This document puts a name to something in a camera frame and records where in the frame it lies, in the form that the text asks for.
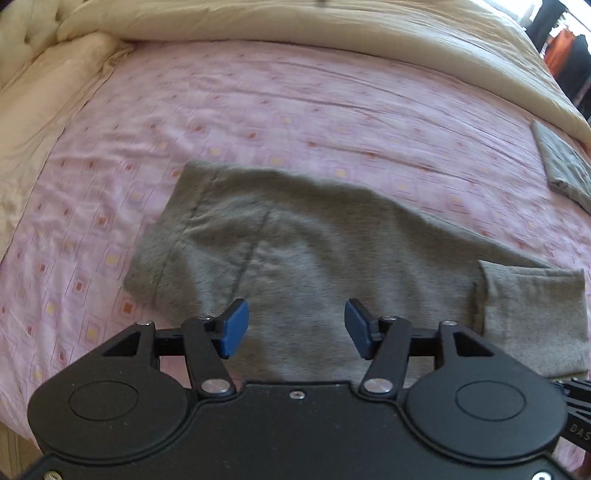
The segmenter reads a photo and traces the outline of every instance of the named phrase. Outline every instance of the orange clothing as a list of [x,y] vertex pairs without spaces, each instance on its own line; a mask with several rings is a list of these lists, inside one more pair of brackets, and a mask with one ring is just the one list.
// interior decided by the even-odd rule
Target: orange clothing
[[561,31],[556,38],[546,47],[544,61],[552,76],[556,78],[569,58],[575,36],[567,29]]

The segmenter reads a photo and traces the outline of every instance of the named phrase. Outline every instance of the hanging clothes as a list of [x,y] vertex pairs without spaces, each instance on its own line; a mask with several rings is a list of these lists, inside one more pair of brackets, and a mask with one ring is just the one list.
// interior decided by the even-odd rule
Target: hanging clothes
[[589,75],[591,75],[589,45],[585,35],[579,35],[573,41],[570,55],[564,64],[562,72],[556,77],[556,82],[569,100],[574,102]]
[[546,63],[552,77],[557,78],[573,48],[574,33],[566,28],[546,47],[544,62]]
[[543,0],[542,6],[535,16],[534,21],[525,31],[527,36],[534,43],[538,52],[542,51],[550,30],[554,27],[556,21],[566,12],[566,6],[559,0]]

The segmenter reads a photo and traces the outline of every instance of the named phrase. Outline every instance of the beige comforter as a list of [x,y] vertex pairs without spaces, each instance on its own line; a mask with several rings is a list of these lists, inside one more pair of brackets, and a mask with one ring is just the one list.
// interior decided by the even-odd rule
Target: beige comforter
[[[281,41],[403,60],[493,92],[591,147],[591,128],[520,27],[471,0],[334,0],[324,7],[305,0],[89,0],[59,26],[50,15],[54,26],[43,29],[35,5],[41,11],[47,4],[59,8],[60,0],[15,0],[0,21],[0,254],[54,142],[129,51],[115,39]],[[21,5],[33,5],[33,14],[23,15]],[[31,18],[43,42],[27,54],[7,48],[18,47],[21,36],[31,44]],[[55,39],[61,43],[24,68]]]

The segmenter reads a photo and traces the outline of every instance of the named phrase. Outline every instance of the black robotic gripper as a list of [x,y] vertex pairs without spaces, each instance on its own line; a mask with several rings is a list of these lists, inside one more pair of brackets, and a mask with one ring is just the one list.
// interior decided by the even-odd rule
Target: black robotic gripper
[[[23,480],[566,480],[558,437],[591,442],[588,384],[553,385],[456,322],[416,329],[351,299],[345,326],[372,361],[359,388],[237,391],[220,358],[247,326],[244,300],[178,329],[132,325],[58,373],[29,403],[44,456]],[[190,389],[160,371],[169,355]],[[435,370],[405,389],[411,356]]]

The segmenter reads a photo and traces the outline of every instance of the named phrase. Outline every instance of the tufted headboard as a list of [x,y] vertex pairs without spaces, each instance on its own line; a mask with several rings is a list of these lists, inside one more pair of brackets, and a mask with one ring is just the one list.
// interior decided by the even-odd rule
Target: tufted headboard
[[12,0],[0,11],[0,88],[56,42],[57,27],[83,1]]

